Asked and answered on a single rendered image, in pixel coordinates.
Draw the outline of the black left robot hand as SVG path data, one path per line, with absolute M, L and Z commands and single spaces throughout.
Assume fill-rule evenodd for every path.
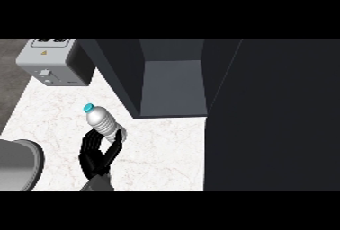
M 104 137 L 95 129 L 83 137 L 79 160 L 87 179 L 92 179 L 96 175 L 104 176 L 110 172 L 111 163 L 123 150 L 121 131 L 116 132 L 114 142 L 105 153 L 99 150 Z

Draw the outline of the clear water bottle blue cap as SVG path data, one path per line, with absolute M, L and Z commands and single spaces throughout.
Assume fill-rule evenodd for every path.
M 104 107 L 89 103 L 84 106 L 84 113 L 87 124 L 111 143 L 116 140 L 117 131 L 121 131 L 123 140 L 126 140 L 126 129 Z

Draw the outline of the dark grey open cabinet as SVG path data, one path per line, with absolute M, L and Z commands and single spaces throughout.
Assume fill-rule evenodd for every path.
M 80 39 L 136 119 L 206 117 L 240 39 Z

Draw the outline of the dark grey cabinet door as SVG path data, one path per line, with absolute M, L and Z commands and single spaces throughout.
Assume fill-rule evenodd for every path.
M 207 190 L 340 190 L 340 40 L 244 40 L 206 120 Z

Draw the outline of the grey toaster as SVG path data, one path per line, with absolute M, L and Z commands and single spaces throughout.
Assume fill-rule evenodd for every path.
M 89 86 L 95 64 L 77 39 L 30 39 L 18 66 L 46 86 Z

